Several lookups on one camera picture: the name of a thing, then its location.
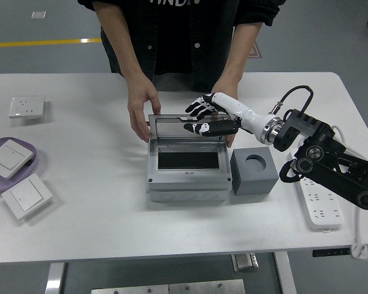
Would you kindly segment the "person's left hand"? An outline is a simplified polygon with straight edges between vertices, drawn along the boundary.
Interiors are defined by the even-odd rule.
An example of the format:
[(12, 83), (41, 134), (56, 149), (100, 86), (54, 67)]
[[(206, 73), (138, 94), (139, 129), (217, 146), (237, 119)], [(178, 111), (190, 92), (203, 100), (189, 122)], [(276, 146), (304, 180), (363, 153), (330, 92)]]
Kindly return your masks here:
[(240, 79), (221, 76), (212, 88), (212, 93), (222, 92), (234, 99), (238, 99), (238, 84)]

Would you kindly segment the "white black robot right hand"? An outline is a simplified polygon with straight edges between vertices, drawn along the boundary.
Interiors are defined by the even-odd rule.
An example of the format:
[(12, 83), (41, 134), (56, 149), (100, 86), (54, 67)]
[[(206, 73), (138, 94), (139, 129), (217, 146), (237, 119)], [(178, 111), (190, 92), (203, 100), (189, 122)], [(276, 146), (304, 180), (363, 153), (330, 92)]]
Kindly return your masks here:
[[(207, 115), (222, 111), (229, 119), (212, 122), (201, 122)], [(185, 110), (195, 122), (189, 122), (184, 128), (204, 137), (233, 135), (239, 129), (255, 135), (261, 143), (268, 144), (268, 136), (279, 119), (275, 115), (260, 115), (237, 99), (222, 92), (203, 95), (192, 102)]]

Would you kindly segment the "person's right hand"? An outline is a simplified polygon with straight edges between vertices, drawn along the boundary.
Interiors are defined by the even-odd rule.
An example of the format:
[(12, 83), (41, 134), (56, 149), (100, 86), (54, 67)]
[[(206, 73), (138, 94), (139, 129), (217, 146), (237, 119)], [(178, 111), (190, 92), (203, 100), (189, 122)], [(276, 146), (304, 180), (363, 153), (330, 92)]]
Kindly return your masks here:
[(144, 114), (144, 105), (151, 103), (154, 115), (159, 115), (161, 104), (153, 83), (142, 73), (126, 78), (128, 87), (128, 112), (131, 129), (144, 142), (148, 143), (151, 131)]

